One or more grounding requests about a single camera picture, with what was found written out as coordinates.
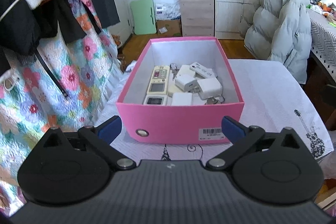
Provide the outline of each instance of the metal screw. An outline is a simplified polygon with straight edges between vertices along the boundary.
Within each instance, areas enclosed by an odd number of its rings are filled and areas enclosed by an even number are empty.
[[[209,160],[209,164],[212,167],[223,167],[225,165],[225,160],[214,158],[214,159]]]
[[[117,165],[122,167],[122,168],[128,168],[131,167],[133,165],[134,161],[131,159],[120,159],[117,161]]]

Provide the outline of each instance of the patterned tablecloth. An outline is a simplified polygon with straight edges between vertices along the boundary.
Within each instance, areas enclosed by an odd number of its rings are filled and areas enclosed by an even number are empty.
[[[311,20],[311,51],[336,81],[336,28],[324,16],[307,10]]]

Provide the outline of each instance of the power adapter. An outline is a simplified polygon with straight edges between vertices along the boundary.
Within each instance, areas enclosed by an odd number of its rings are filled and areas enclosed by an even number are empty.
[[[197,87],[197,80],[190,75],[181,75],[176,77],[175,85],[179,87],[183,92],[189,92],[193,88]]]

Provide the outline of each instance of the guitar print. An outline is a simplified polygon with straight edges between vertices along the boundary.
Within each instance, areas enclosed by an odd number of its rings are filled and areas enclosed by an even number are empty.
[[[168,154],[168,150],[167,150],[167,145],[165,144],[165,147],[163,149],[163,155],[161,157],[161,160],[166,160],[166,161],[171,161],[169,154]]]
[[[311,130],[308,129],[301,113],[298,110],[295,109],[294,113],[300,118],[303,127],[307,131],[306,137],[310,140],[311,154],[315,159],[321,157],[326,149],[323,140],[318,138],[314,127],[311,127]]]

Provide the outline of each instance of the remote display screen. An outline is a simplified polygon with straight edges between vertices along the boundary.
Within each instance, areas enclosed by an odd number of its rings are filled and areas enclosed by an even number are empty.
[[[147,105],[161,105],[162,98],[148,98]]]
[[[165,90],[165,83],[151,85],[151,92],[163,92],[164,90]]]

